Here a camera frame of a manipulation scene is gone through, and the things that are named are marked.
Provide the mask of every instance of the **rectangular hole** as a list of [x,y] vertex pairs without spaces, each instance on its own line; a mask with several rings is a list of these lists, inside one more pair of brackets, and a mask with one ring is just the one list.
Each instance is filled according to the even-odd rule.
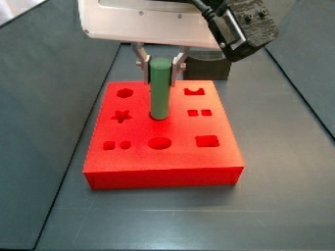
[[198,110],[189,110],[189,111],[187,111],[187,114],[189,114],[190,117],[197,117],[197,116],[199,116]]
[[202,116],[213,116],[212,110],[202,110]]
[[186,96],[205,95],[205,88],[199,88],[198,90],[190,90],[189,88],[185,88],[183,93]]
[[197,136],[197,146],[198,147],[220,147],[221,142],[217,135]]

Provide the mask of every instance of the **red foam block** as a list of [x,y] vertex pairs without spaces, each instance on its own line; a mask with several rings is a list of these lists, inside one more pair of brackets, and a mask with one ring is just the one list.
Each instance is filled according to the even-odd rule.
[[163,121],[149,84],[109,85],[85,166],[93,189],[236,184],[244,166],[213,81],[177,82]]

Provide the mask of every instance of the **square hole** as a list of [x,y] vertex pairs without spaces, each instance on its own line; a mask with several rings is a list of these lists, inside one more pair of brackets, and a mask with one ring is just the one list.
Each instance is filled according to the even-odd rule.
[[213,116],[212,110],[202,110],[202,116]]
[[198,147],[220,147],[221,142],[217,135],[197,136],[197,146]]
[[189,111],[187,111],[187,114],[189,114],[190,117],[197,117],[197,116],[199,116],[198,110],[189,110]]
[[109,151],[109,150],[114,150],[115,149],[115,141],[107,141],[103,144],[103,150]]

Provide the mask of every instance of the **green block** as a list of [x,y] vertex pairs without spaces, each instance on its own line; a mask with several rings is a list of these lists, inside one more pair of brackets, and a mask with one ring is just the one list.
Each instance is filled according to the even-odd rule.
[[167,58],[151,61],[151,116],[155,120],[169,116],[171,65]]

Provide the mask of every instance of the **table surface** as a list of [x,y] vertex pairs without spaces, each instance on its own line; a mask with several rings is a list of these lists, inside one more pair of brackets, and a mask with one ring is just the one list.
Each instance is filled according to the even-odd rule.
[[328,32],[335,26],[334,13],[333,0],[301,0],[284,20],[278,39],[268,47],[335,138],[335,35]]
[[0,250],[35,247],[118,49],[85,34],[78,0],[0,26]]
[[[142,79],[135,60],[123,45],[109,81]],[[335,248],[334,139],[265,50],[217,87],[246,161],[238,184],[91,191],[82,169],[99,101],[38,250]]]

